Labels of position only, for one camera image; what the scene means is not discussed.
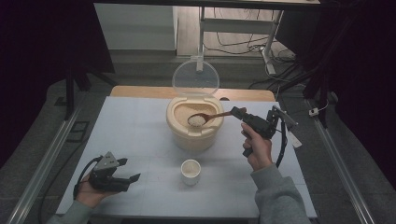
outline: person's right hand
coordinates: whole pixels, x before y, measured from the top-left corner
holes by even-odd
[[[254,171],[260,170],[267,166],[270,166],[273,161],[271,157],[272,142],[269,139],[263,139],[258,133],[248,126],[246,123],[242,123],[242,134],[247,133],[250,138],[245,140],[243,147],[245,149],[253,148],[253,153],[251,153],[247,161],[251,165]]]

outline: person's left hand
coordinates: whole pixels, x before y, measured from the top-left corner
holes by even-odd
[[[108,192],[94,189],[88,179],[90,174],[84,176],[79,184],[78,195],[76,200],[90,208],[96,207],[105,197],[117,194],[118,192]]]

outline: paper cup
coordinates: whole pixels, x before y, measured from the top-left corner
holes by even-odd
[[[186,185],[193,186],[198,183],[201,165],[198,161],[187,160],[181,164],[181,178]]]

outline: hand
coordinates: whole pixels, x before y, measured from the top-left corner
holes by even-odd
[[[263,139],[246,123],[242,123],[241,126],[243,131],[251,137],[251,139],[247,138],[245,140],[243,148],[253,148],[253,153],[251,153],[247,158],[247,161],[253,170],[257,171],[270,166],[273,163],[271,157],[272,142],[268,139]]]
[[[88,182],[90,175],[86,175],[80,182],[76,200],[90,208],[96,207],[105,197],[118,192],[106,192],[94,189]]]

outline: white table surface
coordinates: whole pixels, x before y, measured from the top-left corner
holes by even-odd
[[[93,158],[111,151],[116,159],[127,158],[114,177],[141,174],[127,192],[108,197],[95,214],[121,217],[243,217],[259,215],[254,202],[256,186],[252,169],[242,155],[245,137],[241,120],[226,117],[215,144],[205,152],[192,155],[173,142],[165,115],[168,99],[107,97],[81,155],[75,173],[58,207],[64,214],[73,202],[73,187],[84,166]],[[275,102],[221,102],[224,111],[233,106],[266,118]],[[280,150],[281,134],[273,137],[273,160]],[[201,179],[193,187],[181,181],[184,160],[200,162]],[[289,141],[279,166],[283,176],[291,176],[303,196],[306,213],[316,217],[303,173]]]

